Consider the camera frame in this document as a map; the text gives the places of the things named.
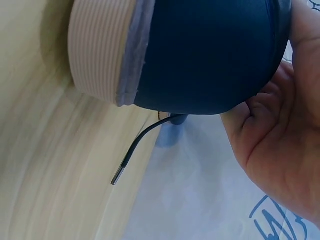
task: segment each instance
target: wooden surface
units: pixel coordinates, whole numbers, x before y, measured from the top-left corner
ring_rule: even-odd
[[[157,113],[77,92],[67,55],[70,0],[0,1],[0,239],[117,240],[158,131]]]

